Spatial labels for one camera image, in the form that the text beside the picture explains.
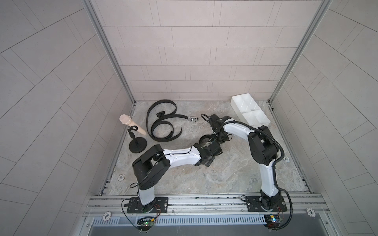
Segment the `long black belt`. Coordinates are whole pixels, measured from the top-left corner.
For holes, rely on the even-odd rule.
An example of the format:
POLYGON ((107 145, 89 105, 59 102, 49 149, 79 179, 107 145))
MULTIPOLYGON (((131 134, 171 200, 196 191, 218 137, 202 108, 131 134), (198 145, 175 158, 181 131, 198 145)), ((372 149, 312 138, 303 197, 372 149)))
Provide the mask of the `long black belt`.
POLYGON ((214 141, 216 141, 217 138, 216 138, 216 135, 214 134, 208 134, 208 135, 204 135, 200 138, 199 140, 199 144, 202 146, 202 147, 205 147, 207 145, 210 145, 211 143, 213 143, 214 141))

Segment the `black belt with silver buckle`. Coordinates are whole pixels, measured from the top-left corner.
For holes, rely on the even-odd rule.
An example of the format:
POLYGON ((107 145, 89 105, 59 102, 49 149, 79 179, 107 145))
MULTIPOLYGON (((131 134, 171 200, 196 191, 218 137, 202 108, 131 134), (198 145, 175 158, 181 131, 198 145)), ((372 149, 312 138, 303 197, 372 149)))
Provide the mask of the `black belt with silver buckle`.
POLYGON ((172 125, 172 123, 167 121, 168 119, 179 118, 179 119, 188 120, 190 122, 198 122, 198 120, 199 120, 198 117, 181 115, 181 114, 177 114, 176 112, 177 112, 176 103, 171 101, 171 100, 168 100, 168 99, 159 100, 159 101, 155 102, 154 104, 152 104, 150 106, 150 108, 148 109, 147 114, 146 114, 146 127, 148 129, 147 132, 148 132, 149 136, 154 141, 156 141, 156 142, 170 142, 170 141, 173 141, 173 140, 179 138, 182 135, 182 132, 183 132, 182 128, 181 128, 181 130, 178 134, 174 135, 174 126, 172 125), (169 113, 169 114, 166 114, 165 111, 157 113, 158 119, 156 121, 154 121, 154 123, 149 127, 149 117, 150 117, 151 111, 156 106, 163 104, 163 103, 169 103, 169 104, 173 105, 175 107, 174 111, 172 113, 169 113), (171 132, 165 137, 157 137, 154 134, 154 130, 160 125, 170 126, 172 128, 171 132))

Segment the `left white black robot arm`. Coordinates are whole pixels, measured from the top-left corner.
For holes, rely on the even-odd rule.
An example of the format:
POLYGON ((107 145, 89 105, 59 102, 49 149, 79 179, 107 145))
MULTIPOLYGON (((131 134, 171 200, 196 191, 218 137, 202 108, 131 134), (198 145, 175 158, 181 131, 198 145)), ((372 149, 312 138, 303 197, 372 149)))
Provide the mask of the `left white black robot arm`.
POLYGON ((183 165, 209 167, 220 154, 222 149, 216 141, 207 146, 196 143, 184 149, 163 149, 161 145, 152 146, 132 164, 141 204, 147 206, 155 201, 154 186, 169 169, 183 165))

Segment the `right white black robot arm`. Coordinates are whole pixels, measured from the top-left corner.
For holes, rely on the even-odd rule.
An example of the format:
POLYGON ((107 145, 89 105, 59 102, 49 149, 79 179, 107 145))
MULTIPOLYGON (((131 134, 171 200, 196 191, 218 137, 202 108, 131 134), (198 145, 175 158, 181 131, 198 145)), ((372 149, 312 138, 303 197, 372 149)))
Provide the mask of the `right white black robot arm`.
POLYGON ((282 189, 277 184, 275 167, 277 162, 283 159, 284 151, 273 138, 269 128, 264 125, 255 128, 229 116, 219 118, 215 114, 202 114, 201 117, 210 124, 218 142, 224 141, 229 134, 248 141, 251 156, 260 165, 261 190, 258 202, 265 211, 275 209, 282 196, 282 189))

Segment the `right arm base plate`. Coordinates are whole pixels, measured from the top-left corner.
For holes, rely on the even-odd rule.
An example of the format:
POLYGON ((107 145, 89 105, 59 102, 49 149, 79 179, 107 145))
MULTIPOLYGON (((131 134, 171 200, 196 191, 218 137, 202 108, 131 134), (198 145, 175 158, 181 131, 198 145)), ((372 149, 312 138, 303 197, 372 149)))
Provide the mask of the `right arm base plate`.
POLYGON ((273 197, 245 196, 248 212, 278 212, 287 211, 287 205, 283 196, 279 193, 273 197))

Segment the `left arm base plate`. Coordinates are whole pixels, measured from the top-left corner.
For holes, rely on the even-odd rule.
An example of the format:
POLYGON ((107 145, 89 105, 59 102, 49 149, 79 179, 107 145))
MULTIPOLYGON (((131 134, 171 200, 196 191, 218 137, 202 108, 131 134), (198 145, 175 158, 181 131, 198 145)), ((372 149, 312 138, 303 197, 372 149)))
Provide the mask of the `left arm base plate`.
POLYGON ((127 207, 127 213, 167 213, 168 197, 156 197, 151 203, 143 205, 139 197, 132 197, 128 203, 123 203, 127 207))

